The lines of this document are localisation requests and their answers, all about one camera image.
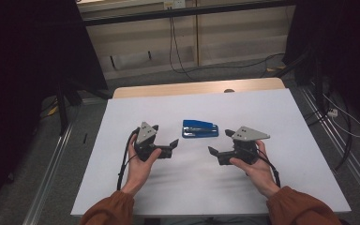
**white paper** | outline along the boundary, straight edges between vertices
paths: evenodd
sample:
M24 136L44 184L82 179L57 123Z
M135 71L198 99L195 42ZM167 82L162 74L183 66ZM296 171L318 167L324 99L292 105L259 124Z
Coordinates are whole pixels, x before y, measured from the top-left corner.
M218 125L219 136L183 139L184 119ZM159 159L135 197L134 215L251 216L267 214L266 199L244 172L219 166L207 146L232 151L225 129L269 134L267 155L282 186L306 192L335 212L351 211L288 89L174 97L117 98L108 102L71 215L81 216L116 189L128 136L142 121L159 125L156 145L179 139L172 158ZM122 185L126 183L127 172Z

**brown sleeve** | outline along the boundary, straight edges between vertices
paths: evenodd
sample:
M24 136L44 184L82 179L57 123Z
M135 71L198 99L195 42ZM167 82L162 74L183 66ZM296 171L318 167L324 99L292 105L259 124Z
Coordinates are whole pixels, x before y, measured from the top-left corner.
M81 218L80 224L131 224L133 205L134 199L132 195L117 190L112 196L97 202L87 210Z
M290 187L283 187L270 197L267 207L273 225L341 224L338 217L325 203Z

